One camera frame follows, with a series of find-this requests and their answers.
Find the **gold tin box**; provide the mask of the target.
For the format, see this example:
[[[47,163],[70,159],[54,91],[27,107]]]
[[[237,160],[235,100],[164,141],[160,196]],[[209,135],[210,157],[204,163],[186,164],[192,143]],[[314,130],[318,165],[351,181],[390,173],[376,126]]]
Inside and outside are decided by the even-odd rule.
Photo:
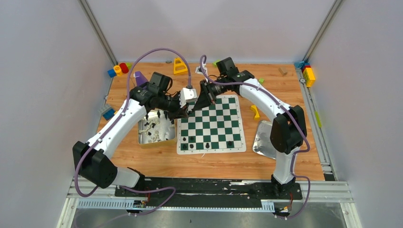
[[[177,143],[175,120],[163,110],[154,110],[138,122],[138,143],[142,149]]]

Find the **green white chess board mat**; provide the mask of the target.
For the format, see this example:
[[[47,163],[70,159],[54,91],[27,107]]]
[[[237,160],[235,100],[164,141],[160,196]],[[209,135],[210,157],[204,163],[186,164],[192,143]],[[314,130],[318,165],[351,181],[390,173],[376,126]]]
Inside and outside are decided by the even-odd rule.
[[[228,148],[227,141],[233,141],[234,147]],[[182,151],[182,144],[188,144],[188,149]],[[211,143],[210,149],[205,144]],[[216,103],[195,111],[188,118],[177,121],[177,154],[207,154],[245,152],[246,140],[237,95],[220,95]]]

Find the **silver tin lid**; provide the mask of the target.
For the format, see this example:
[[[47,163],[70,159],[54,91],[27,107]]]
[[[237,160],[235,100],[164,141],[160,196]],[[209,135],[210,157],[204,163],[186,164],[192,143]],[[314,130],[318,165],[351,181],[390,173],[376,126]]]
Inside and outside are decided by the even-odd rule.
[[[276,150],[270,141],[271,129],[272,123],[270,121],[259,121],[252,150],[257,154],[275,160]]]

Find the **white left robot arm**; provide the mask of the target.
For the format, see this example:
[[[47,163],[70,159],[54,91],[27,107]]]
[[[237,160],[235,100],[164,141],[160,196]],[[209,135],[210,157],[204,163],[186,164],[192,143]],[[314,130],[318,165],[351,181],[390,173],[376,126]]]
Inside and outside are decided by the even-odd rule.
[[[184,118],[188,104],[197,99],[194,88],[183,88],[167,95],[173,80],[154,72],[148,82],[134,87],[112,119],[87,142],[76,142],[72,148],[75,169],[81,177],[99,188],[123,185],[134,196],[145,192],[140,173],[130,168],[116,167],[111,158],[131,129],[153,109],[164,111],[167,119]]]

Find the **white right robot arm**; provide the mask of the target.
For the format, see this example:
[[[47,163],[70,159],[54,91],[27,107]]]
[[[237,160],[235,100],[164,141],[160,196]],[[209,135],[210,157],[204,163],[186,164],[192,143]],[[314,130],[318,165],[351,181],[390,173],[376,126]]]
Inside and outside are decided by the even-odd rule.
[[[206,59],[206,55],[200,58],[199,71],[205,80],[200,82],[201,91],[193,110],[210,106],[218,95],[233,91],[262,111],[272,122],[269,139],[276,150],[271,191],[275,197],[284,198],[290,193],[290,184],[297,178],[294,174],[296,155],[302,152],[302,144],[309,144],[304,110],[299,105],[291,106],[276,98],[252,73],[239,71],[231,57],[217,62],[219,77],[211,79],[203,68]]]

